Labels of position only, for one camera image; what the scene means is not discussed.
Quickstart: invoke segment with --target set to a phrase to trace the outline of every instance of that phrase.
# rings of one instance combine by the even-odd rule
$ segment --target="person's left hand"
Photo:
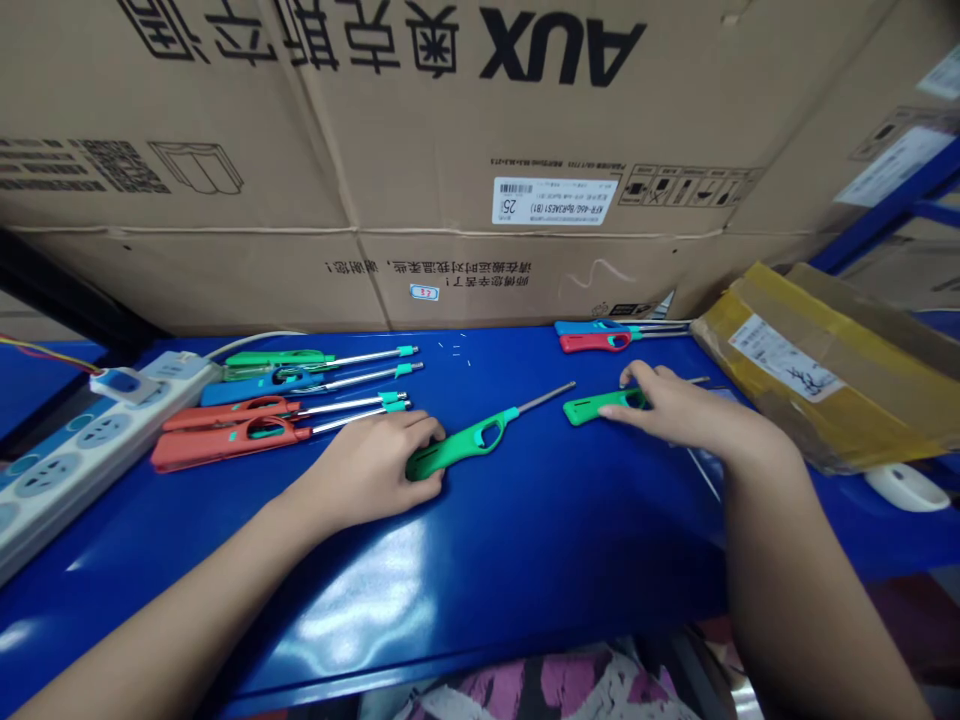
[[[440,493],[443,470],[419,482],[407,480],[405,471],[415,450],[446,436],[423,410],[356,420],[279,499],[318,541],[351,525],[398,515]]]

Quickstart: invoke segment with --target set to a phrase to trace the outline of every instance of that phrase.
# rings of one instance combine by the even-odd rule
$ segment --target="white cable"
[[[306,335],[306,333],[297,332],[296,330],[273,330],[268,333],[251,335],[250,337],[240,338],[239,340],[234,340],[232,343],[227,343],[222,348],[217,348],[212,353],[207,353],[203,357],[205,360],[213,360],[217,355],[223,355],[223,353],[227,352],[228,350],[233,350],[234,348],[238,348],[241,345],[246,345],[254,340],[263,340],[264,338],[268,337],[280,337],[282,335]]]

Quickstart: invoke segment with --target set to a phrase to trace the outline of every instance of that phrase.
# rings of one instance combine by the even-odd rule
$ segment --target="blue metal shelf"
[[[960,209],[937,202],[960,185],[960,138],[851,225],[810,264],[838,275],[916,217],[960,228]]]

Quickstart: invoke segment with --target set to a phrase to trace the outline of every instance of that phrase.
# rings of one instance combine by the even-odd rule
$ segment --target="blue table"
[[[207,352],[220,342],[168,341],[155,351]],[[452,468],[436,501],[344,532],[308,557],[216,684],[226,715],[725,612],[721,508],[686,451],[605,421],[574,429],[560,409],[616,389],[633,358],[724,383],[692,340],[566,356],[551,328],[527,328],[266,346],[346,356],[409,343],[425,370],[341,397],[406,390],[455,431],[569,380],[579,386],[512,423],[489,457]],[[165,476],[146,460],[134,467],[0,591],[0,715],[199,563],[327,442]],[[864,579],[960,561],[957,513],[898,511],[859,478],[814,482]]]
[[[55,352],[97,364],[106,350],[86,340],[42,343]],[[0,345],[0,445],[15,439],[18,429],[37,419],[65,391],[76,389],[86,375],[67,363],[24,355]]]

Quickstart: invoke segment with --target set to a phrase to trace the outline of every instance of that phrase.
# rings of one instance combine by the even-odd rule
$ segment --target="lighter trigger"
[[[477,428],[477,431],[473,434],[473,444],[479,448],[486,447],[486,443],[483,442],[483,431],[488,427],[493,427],[493,425],[484,425],[482,428]]]

